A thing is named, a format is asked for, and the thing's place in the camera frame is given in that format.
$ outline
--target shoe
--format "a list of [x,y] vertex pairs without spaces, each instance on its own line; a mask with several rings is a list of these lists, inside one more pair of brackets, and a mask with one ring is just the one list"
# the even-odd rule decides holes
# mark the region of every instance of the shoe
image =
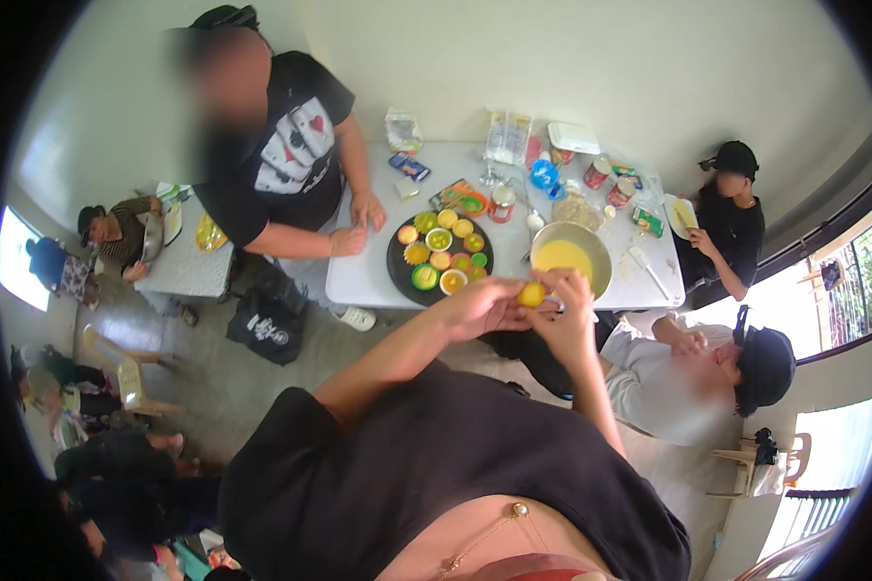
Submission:
[[375,321],[377,321],[371,310],[359,307],[346,308],[346,312],[341,317],[338,317],[335,313],[333,316],[340,322],[345,322],[356,331],[361,331],[363,333],[365,331],[370,331],[371,328],[374,327]]
[[188,327],[194,327],[197,326],[199,317],[190,307],[185,307],[184,310],[181,311],[181,320],[186,322]]

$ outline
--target styrofoam container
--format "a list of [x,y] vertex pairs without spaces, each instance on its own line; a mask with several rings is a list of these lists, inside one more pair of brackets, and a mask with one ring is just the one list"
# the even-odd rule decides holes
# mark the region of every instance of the styrofoam container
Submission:
[[597,155],[601,152],[601,144],[598,137],[587,127],[569,125],[564,122],[551,122],[548,126],[549,141],[552,147],[570,152],[590,153]]

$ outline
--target black t-shirt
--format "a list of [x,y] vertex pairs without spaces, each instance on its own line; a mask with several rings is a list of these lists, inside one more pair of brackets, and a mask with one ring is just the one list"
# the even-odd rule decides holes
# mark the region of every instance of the black t-shirt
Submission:
[[[716,182],[711,181],[700,191],[698,225],[708,231],[710,240],[743,285],[751,286],[756,279],[765,234],[763,206],[759,198],[752,207],[737,207],[732,199],[722,198],[717,192]],[[701,278],[709,283],[720,278],[713,262],[700,250],[691,248],[690,242],[676,236],[675,247],[679,251],[686,288]]]
[[443,512],[490,494],[555,508],[621,579],[688,578],[685,528],[593,424],[441,364],[349,434],[283,391],[223,477],[220,529],[260,581],[374,579]]
[[236,158],[252,152],[237,168],[213,172],[220,175],[194,186],[236,246],[255,240],[269,221],[316,230],[333,216],[342,199],[333,128],[349,116],[354,100],[313,57],[286,52],[271,59],[267,124],[257,143],[210,134],[204,158],[211,171],[235,166]]

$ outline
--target yellow batter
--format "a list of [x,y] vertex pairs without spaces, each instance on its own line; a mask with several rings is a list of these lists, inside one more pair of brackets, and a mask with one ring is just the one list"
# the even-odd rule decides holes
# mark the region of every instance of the yellow batter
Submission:
[[580,246],[568,240],[553,240],[537,250],[533,266],[538,271],[578,269],[592,282],[592,261]]

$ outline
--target hand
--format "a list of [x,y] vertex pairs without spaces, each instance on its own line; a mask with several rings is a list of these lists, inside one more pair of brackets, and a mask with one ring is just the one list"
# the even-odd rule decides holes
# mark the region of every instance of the hand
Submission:
[[700,331],[682,332],[678,341],[671,346],[671,355],[673,357],[704,355],[707,348],[708,340]]
[[388,219],[384,208],[372,192],[352,192],[352,203],[349,210],[352,213],[352,226],[365,228],[371,219],[374,231],[381,231],[384,221]]
[[331,257],[351,257],[361,252],[368,236],[367,226],[340,228],[329,235]]
[[136,264],[123,271],[123,280],[128,283],[135,283],[147,276],[149,276],[149,266],[141,260],[137,260]]
[[692,248],[697,248],[701,251],[701,254],[711,260],[716,260],[721,257],[720,250],[718,250],[717,246],[715,246],[713,241],[710,240],[710,236],[708,235],[707,230],[699,228],[687,228],[687,231],[688,236],[690,236]]
[[526,331],[530,323],[517,293],[525,281],[487,277],[465,285],[427,311],[449,342],[470,341],[492,331]]
[[595,356],[594,294],[588,279],[575,269],[530,270],[536,280],[565,304],[565,313],[550,320],[547,312],[526,309],[526,319],[570,374],[585,368]]

